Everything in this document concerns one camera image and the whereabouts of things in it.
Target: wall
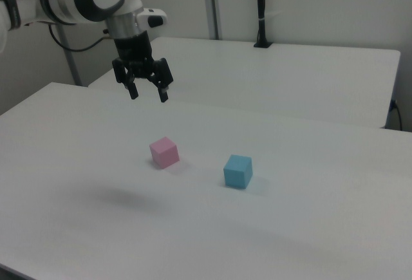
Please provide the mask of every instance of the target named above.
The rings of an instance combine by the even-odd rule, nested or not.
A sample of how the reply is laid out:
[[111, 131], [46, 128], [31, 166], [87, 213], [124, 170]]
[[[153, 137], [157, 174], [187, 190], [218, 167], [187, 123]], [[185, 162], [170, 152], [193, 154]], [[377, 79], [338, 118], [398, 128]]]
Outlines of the wall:
[[[209, 28], [205, 0], [142, 0], [146, 8], [161, 8], [168, 15], [165, 26], [149, 32], [151, 40], [158, 36], [208, 39]], [[65, 32], [73, 48], [81, 48], [100, 38], [104, 23], [67, 26]], [[112, 41], [104, 41], [90, 51], [73, 53], [79, 75], [88, 86], [111, 69], [111, 61], [118, 57]]]
[[[223, 39], [256, 41], [256, 0], [218, 0]], [[268, 39], [402, 53], [394, 97], [412, 131], [412, 0], [266, 0]], [[395, 114], [389, 126], [397, 129]]]
[[47, 27], [33, 24], [9, 32], [0, 55], [0, 114], [50, 82], [73, 84], [73, 79]]

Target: pink cube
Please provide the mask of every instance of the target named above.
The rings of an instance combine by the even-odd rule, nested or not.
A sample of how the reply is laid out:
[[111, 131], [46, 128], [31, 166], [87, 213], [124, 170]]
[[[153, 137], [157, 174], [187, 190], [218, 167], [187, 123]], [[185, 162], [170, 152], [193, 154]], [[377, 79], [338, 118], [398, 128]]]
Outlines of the pink cube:
[[178, 148], [167, 137], [150, 144], [150, 151], [152, 152], [153, 161], [163, 169], [179, 161]]

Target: black mount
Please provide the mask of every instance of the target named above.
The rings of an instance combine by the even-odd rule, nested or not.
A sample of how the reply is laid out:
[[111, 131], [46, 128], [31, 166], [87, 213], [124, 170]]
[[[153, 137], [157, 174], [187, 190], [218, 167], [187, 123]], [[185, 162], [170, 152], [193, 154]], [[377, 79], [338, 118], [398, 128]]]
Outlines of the black mount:
[[166, 102], [173, 76], [166, 59], [153, 60], [147, 32], [130, 39], [115, 39], [115, 44], [119, 54], [112, 62], [116, 80], [129, 90], [130, 97], [134, 100], [139, 96], [135, 78], [147, 79], [157, 87], [162, 103]]
[[265, 0], [257, 0], [257, 13], [259, 16], [259, 33], [257, 34], [257, 42], [254, 47], [268, 48], [272, 42], [266, 40], [266, 28], [265, 28]]

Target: blue cube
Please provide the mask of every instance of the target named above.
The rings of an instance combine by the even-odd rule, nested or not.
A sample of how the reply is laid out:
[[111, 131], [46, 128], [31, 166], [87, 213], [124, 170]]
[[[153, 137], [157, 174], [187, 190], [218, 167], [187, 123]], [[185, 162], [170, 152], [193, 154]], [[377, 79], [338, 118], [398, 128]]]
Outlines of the blue cube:
[[248, 156], [231, 155], [223, 169], [228, 187], [246, 189], [253, 175], [252, 159]]

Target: white table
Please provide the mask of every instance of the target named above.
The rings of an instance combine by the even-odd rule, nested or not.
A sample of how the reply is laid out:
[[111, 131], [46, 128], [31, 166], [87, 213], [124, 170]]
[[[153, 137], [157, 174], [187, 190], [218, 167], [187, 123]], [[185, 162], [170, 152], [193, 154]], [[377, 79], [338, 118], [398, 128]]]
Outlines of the white table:
[[[175, 81], [169, 98], [312, 120], [384, 127], [400, 53], [393, 50], [157, 38]], [[156, 88], [138, 80], [143, 97]], [[109, 71], [90, 88], [128, 96]]]
[[[181, 161], [153, 165], [167, 135]], [[51, 84], [0, 116], [0, 263], [35, 279], [410, 279], [410, 133]], [[251, 156], [245, 191], [223, 186]]]

